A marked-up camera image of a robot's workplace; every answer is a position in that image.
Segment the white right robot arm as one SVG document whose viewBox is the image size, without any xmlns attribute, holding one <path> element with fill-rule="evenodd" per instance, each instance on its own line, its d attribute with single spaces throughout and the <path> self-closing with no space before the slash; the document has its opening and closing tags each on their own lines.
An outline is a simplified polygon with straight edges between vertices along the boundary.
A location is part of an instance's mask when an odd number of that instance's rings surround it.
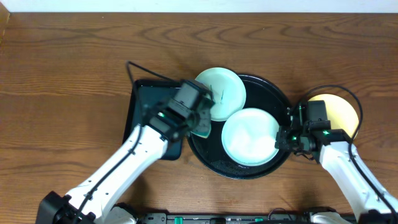
<svg viewBox="0 0 398 224">
<path fill-rule="evenodd" d="M 275 147 L 296 155 L 309 155 L 338 184 L 358 223 L 397 223 L 397 199 L 367 168 L 343 129 L 329 121 L 306 121 L 281 126 Z"/>
</svg>

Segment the green yellow sponge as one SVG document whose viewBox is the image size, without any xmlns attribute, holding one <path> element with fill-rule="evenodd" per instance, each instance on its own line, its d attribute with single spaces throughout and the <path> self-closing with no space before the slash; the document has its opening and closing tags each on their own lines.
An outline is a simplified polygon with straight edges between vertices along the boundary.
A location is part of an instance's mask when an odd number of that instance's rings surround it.
<svg viewBox="0 0 398 224">
<path fill-rule="evenodd" d="M 201 110 L 198 113 L 198 122 L 191 131 L 192 134 L 201 138 L 208 138 L 211 133 L 211 114 L 210 110 Z"/>
</svg>

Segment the mint plate with curved mark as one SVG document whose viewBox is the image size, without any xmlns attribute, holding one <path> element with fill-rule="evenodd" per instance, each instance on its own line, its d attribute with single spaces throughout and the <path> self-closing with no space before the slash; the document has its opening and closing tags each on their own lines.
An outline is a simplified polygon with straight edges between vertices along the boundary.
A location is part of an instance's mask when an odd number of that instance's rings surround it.
<svg viewBox="0 0 398 224">
<path fill-rule="evenodd" d="M 226 121 L 233 113 L 243 109 L 246 88 L 233 71 L 213 67 L 201 72 L 195 80 L 208 87 L 213 94 L 215 104 L 210 110 L 212 121 Z"/>
</svg>

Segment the mint plate with straight mark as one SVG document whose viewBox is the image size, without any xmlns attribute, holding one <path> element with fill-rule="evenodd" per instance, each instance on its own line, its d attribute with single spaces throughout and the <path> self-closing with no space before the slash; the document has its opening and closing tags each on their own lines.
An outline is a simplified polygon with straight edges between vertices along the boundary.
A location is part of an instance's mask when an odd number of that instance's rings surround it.
<svg viewBox="0 0 398 224">
<path fill-rule="evenodd" d="M 275 139 L 277 120 L 268 112 L 245 108 L 225 122 L 221 142 L 226 154 L 242 166 L 261 166 L 273 159 L 278 149 Z"/>
</svg>

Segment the yellow plate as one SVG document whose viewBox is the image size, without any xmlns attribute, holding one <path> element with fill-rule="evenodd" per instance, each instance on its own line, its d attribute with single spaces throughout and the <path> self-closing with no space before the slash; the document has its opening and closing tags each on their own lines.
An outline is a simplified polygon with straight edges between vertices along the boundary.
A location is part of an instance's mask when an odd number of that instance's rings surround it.
<svg viewBox="0 0 398 224">
<path fill-rule="evenodd" d="M 359 118 L 348 101 L 332 94 L 317 95 L 310 98 L 309 101 L 324 101 L 331 128 L 343 129 L 349 137 L 355 138 L 354 132 L 359 124 Z"/>
</svg>

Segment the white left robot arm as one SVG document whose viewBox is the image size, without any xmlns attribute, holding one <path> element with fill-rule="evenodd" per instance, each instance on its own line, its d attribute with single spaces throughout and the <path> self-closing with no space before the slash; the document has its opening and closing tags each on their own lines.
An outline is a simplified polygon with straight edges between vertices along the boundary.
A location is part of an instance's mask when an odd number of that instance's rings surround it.
<svg viewBox="0 0 398 224">
<path fill-rule="evenodd" d="M 116 202 L 167 151 L 199 127 L 210 127 L 210 96 L 176 94 L 151 108 L 124 144 L 89 178 L 64 196 L 51 191 L 40 203 L 36 223 L 137 223 Z"/>
</svg>

